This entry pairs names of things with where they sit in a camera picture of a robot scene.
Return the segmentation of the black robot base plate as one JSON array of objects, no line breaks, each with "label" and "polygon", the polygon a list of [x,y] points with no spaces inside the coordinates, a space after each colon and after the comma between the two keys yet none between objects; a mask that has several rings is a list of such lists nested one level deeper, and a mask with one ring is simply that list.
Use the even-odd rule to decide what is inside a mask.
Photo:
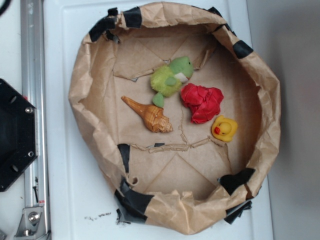
[{"label": "black robot base plate", "polygon": [[0,191],[7,191],[36,157],[36,108],[1,79]]}]

